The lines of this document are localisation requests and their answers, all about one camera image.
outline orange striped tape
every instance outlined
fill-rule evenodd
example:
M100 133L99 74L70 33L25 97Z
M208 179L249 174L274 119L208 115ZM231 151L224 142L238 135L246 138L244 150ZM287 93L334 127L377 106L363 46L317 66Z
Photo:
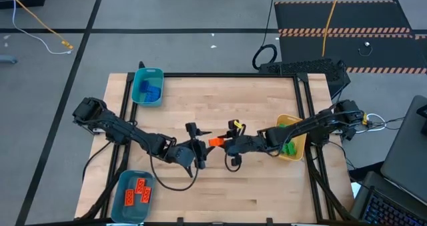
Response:
M422 68L402 68L402 67L347 67L348 73L426 73L427 69Z
M323 33L282 33L280 37L323 37ZM331 33L328 37L362 37L362 38L413 38L409 34L349 34L349 33Z
M415 39L427 39L425 35L415 35Z
M409 33L409 28L406 27L390 27L390 28L329 28L328 33ZM279 29L279 33L325 33L325 29Z
M278 1L274 2L274 5L278 4L291 4L291 3L333 3L333 1ZM374 1L338 1L337 3L393 3L391 0L374 0Z

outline wooden tabletop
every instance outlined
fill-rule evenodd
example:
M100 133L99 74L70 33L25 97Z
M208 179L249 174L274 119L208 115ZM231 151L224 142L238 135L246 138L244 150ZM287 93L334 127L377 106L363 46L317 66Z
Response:
M126 74L111 74L104 101L109 110L119 115ZM324 75L309 75L316 112L331 105ZM303 102L304 87L301 84ZM130 115L131 100L127 107ZM138 107L138 127L147 132L188 140L185 124L196 122L202 131L212 131L209 138L223 135L227 122L239 119L247 125L246 134L276 124L278 115L298 116L294 84L285 78L165 78L163 104L157 108ZM340 143L339 138L331 140ZM91 155L104 144L105 136L95 136ZM98 155L89 165L81 189L75 216L82 216L96 201L105 187L112 147ZM271 158L263 153L246 153L242 168L229 172L224 165L224 150L214 149L207 158L206 168L199 172L194 186L184 192L164 189L156 184L151 196L151 212L146 221L265 223L316 222L308 170L303 158L298 162ZM353 194L341 149L329 144L324 157L331 190L350 209ZM191 183L184 169L154 159L160 179L170 187L186 187ZM151 172L148 154L133 142L128 169ZM328 217L324 194L319 188L324 218Z

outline black metal frame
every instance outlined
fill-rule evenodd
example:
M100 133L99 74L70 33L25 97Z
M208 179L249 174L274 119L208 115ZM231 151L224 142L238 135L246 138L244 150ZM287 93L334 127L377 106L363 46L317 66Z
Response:
M129 101L129 92L131 89L131 84L133 82L133 77L135 73L128 73L127 79L126 79L126 85L125 85L125 91L123 94L123 100L121 104L121 111L120 111L120 117L125 118L125 112L127 109L127 102ZM271 75L271 74L260 74L260 73L165 73L165 77L248 77L248 78L260 78L260 77L267 77L267 78L290 78L294 81L294 88L295 88L295 94L296 94L296 102L298 107L298 113L300 118L305 118L304 113L304 106L302 102L302 96L301 96L301 90L300 90L300 84L299 81L303 81L304 83L304 91L307 97L307 104L308 104L308 110L310 116L314 115L314 106L312 101L312 95L310 91L310 86L308 84L308 76L307 74L287 74L287 75ZM130 115L130 121L134 122L136 117L136 111L137 111L137 105L136 103L132 103L131 108L131 115ZM306 160L309 166L309 162L314 165L312 152L310 150L310 140L306 140L306 147L305 147L305 153L306 153ZM115 149L113 150L113 153L111 155L111 163L109 166L109 180L107 180L107 184L111 181L112 176L116 172L115 167L117 165L117 158L119 156L119 148L120 145L115 145ZM125 150L123 152L123 159L121 162L121 167L119 167L121 170L123 170L122 165L125 165L124 169L127 168L127 162L129 160L129 152L130 152L130 143L125 145ZM324 164L324 156L322 153L322 150L317 151L318 154L318 162L319 162L319 168L320 172L317 171L315 167L308 167L308 171L312 172L315 171L315 173L319 173L321 175L321 179L316 179L312 176L310 173L310 187L312 190L312 196L313 196L313 203L314 203L314 211L316 214L316 221L317 223L327 223L331 225L364 225L363 223L359 222L353 222L353 221L335 221L335 213L334 208L331 204L331 199L326 197L326 204L328 206L328 215L329 218L332 220L326 220L322 217L322 208L320 205L320 199L318 194L318 187L317 184L319 183L318 180L322 180L323 182L320 182L321 186L329 187L328 185L328 176L326 173L326 166ZM83 220L77 220L77 221L66 221L66 222L57 222L57 223L44 223L39 225L47 225L47 226L62 226L62 225L105 225L106 223L112 223L110 218L106 217L106 213L108 210L109 201L106 201L103 205L103 209L101 211L101 218L100 219L83 219ZM266 223L184 223L183 218L177 218L177 222L147 222L144 223L144 225L152 225L152 226L183 226L183 225L227 225L227 226L241 226L241 225L251 225L251 226L284 226L284 225L291 225L290 223L274 223L272 218L267 218Z

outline keyboard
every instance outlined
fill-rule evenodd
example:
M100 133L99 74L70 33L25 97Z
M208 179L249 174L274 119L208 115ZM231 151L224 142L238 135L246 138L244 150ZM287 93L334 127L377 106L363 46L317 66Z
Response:
M362 219L371 224L427 226L427 221L375 191L368 197Z

